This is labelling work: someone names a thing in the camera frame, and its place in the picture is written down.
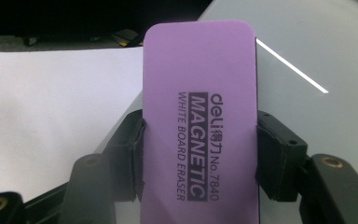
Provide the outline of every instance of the white paper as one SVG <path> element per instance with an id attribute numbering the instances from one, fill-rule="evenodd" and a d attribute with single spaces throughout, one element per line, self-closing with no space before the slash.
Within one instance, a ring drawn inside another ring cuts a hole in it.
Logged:
<path id="1" fill-rule="evenodd" d="M 0 53 L 0 192 L 67 182 L 142 90 L 143 49 Z"/>

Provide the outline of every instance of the purple eraser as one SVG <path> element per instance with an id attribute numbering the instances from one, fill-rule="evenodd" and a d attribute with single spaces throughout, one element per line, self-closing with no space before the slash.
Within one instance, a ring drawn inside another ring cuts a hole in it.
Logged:
<path id="1" fill-rule="evenodd" d="M 258 223 L 252 28 L 159 24 L 144 55 L 141 223 Z"/>

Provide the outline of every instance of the black mount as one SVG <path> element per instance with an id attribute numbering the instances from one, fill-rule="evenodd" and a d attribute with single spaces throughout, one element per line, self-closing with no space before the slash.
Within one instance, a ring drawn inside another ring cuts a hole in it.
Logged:
<path id="1" fill-rule="evenodd" d="M 23 203 L 0 193 L 0 223 L 116 223 L 112 202 L 142 200 L 142 110 L 130 113 L 102 154 L 79 159 L 68 183 Z M 358 174 L 330 155 L 307 155 L 307 144 L 268 113 L 257 121 L 256 179 L 269 198 L 295 202 L 304 224 L 358 224 Z"/>

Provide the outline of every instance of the black bracket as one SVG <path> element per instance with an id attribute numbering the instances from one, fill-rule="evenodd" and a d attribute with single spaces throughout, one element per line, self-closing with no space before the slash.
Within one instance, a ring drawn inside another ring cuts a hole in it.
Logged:
<path id="1" fill-rule="evenodd" d="M 142 199 L 142 110 L 130 113 L 102 154 L 79 159 L 67 184 L 23 203 L 0 193 L 0 223 L 116 223 L 112 202 Z M 259 111 L 256 179 L 271 200 L 295 202 L 301 194 L 305 224 L 358 224 L 358 174 L 334 156 L 307 155 L 307 144 L 268 113 Z"/>

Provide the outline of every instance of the white surface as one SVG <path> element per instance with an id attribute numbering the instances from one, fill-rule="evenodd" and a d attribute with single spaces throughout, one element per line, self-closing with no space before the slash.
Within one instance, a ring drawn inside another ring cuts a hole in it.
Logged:
<path id="1" fill-rule="evenodd" d="M 0 53 L 0 191 L 29 201 L 101 151 L 142 90 L 142 61 L 142 48 Z"/>
<path id="2" fill-rule="evenodd" d="M 247 21 L 259 40 L 326 88 L 257 46 L 259 109 L 302 137 L 310 155 L 336 155 L 358 172 L 358 0 L 214 0 L 202 19 Z M 262 224 L 302 223 L 298 203 L 260 195 Z"/>

